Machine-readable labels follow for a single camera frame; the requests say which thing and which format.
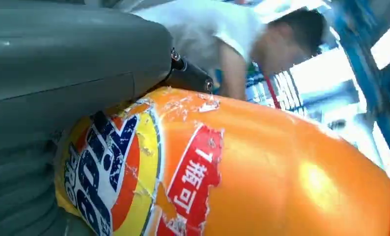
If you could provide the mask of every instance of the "orange plastic bottle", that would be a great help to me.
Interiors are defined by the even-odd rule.
[[[327,128],[160,88],[66,133],[58,202],[101,235],[390,236],[390,179]]]

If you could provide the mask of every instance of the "man's arm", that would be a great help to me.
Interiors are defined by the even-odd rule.
[[[223,84],[220,94],[234,99],[246,99],[246,62],[232,47],[220,45],[220,63],[223,71]]]

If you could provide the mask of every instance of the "man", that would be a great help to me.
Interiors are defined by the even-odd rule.
[[[266,75],[286,70],[317,52],[326,25],[320,13],[304,9],[265,25],[252,8],[214,0],[174,0],[134,14],[164,25],[192,63],[220,69],[220,94],[240,100],[247,63],[257,62]]]

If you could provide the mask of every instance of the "red label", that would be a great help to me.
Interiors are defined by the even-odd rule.
[[[201,235],[208,213],[209,187],[217,187],[221,180],[218,163],[222,140],[222,132],[205,125],[194,133],[167,191],[178,219],[161,219],[157,235]]]

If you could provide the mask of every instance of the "white t-shirt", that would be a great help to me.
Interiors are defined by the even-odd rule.
[[[177,52],[205,70],[220,68],[220,40],[249,62],[264,30],[252,8],[214,0],[174,0],[133,14],[164,25]]]

